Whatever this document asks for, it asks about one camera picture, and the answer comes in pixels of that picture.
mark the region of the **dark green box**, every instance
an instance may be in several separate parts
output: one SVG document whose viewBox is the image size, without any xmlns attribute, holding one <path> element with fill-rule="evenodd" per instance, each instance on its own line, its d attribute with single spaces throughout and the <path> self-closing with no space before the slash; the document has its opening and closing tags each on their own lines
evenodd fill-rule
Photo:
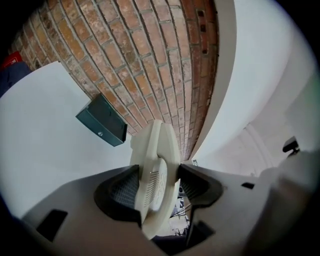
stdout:
<svg viewBox="0 0 320 256">
<path fill-rule="evenodd" d="M 114 147 L 126 141 L 128 125 L 101 93 L 83 108 L 76 118 Z"/>
</svg>

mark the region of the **brick wall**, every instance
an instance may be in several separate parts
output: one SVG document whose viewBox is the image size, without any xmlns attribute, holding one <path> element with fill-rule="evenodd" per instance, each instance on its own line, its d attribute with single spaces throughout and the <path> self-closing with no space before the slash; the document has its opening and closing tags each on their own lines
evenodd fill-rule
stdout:
<svg viewBox="0 0 320 256">
<path fill-rule="evenodd" d="M 187 159 L 213 91 L 217 37 L 212 0 L 48 0 L 9 51 L 32 70 L 60 61 L 132 135 L 154 119 L 172 124 Z"/>
</svg>

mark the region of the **beige plastic device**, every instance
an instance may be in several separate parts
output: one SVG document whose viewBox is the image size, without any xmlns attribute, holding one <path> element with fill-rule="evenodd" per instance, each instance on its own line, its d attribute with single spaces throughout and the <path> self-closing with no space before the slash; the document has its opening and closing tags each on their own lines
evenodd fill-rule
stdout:
<svg viewBox="0 0 320 256">
<path fill-rule="evenodd" d="M 130 165 L 139 165 L 134 208 L 140 211 L 143 233 L 152 239 L 169 220 L 178 198 L 178 142 L 171 124 L 155 120 L 132 137 L 131 148 Z"/>
</svg>

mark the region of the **red object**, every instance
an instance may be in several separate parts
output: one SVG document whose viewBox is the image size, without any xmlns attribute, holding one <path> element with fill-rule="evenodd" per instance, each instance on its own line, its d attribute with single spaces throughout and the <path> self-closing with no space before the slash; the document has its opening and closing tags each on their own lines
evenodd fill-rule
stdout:
<svg viewBox="0 0 320 256">
<path fill-rule="evenodd" d="M 4 70 L 6 67 L 9 67 L 17 62 L 22 62 L 22 58 L 21 58 L 20 53 L 18 51 L 15 51 L 14 53 L 5 57 L 2 65 L 0 66 L 0 70 Z"/>
</svg>

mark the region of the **dark blue cloth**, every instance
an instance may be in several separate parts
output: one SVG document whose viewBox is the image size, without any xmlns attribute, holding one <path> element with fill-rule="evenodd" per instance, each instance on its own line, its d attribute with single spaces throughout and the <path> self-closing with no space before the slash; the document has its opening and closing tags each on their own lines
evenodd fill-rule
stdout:
<svg viewBox="0 0 320 256">
<path fill-rule="evenodd" d="M 8 91 L 16 82 L 31 73 L 30 68 L 25 62 L 17 62 L 6 67 L 0 72 L 0 98 Z"/>
</svg>

